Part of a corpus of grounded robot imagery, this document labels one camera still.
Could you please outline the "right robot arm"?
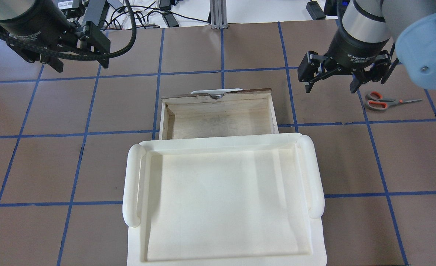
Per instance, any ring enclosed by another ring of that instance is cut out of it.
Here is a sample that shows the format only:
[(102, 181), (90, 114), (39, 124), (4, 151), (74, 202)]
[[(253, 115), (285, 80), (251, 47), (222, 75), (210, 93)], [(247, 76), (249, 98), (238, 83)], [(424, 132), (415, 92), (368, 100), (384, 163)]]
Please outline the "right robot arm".
[(436, 90), (436, 0), (327, 0), (338, 29), (324, 55), (308, 51), (297, 69), (306, 93), (334, 75), (353, 76), (350, 92), (384, 84), (398, 64), (412, 82)]

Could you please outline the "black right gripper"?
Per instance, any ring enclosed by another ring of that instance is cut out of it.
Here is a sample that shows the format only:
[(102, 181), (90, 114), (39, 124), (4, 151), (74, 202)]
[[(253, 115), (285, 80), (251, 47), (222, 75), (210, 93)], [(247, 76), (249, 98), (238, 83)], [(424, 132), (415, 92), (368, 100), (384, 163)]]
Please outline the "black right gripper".
[(360, 41), (339, 26), (326, 55), (306, 52), (298, 67), (299, 82), (310, 93), (314, 83), (329, 78), (330, 71), (335, 70), (337, 74), (354, 76), (350, 93), (356, 93), (363, 84), (379, 82), (389, 70), (391, 58), (384, 49), (387, 42)]

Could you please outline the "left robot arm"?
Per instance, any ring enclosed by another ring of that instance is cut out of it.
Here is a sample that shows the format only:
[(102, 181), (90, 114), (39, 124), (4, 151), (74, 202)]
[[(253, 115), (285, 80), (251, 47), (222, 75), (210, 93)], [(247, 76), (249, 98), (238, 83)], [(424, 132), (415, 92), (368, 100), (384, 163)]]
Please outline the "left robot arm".
[(85, 0), (0, 0), (0, 32), (56, 52), (108, 54), (101, 20), (86, 15)]

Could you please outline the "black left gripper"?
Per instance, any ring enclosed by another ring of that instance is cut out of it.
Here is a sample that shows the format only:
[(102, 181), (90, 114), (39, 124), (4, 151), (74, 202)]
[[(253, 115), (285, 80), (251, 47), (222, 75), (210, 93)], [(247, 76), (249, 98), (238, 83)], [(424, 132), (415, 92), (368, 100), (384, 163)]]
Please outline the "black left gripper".
[(64, 68), (58, 54), (89, 57), (110, 52), (110, 40), (91, 21), (81, 25), (77, 20), (66, 18), (17, 18), (5, 20), (4, 29), (9, 37), (42, 50), (35, 52), (8, 41), (26, 61), (39, 61), (58, 73)]

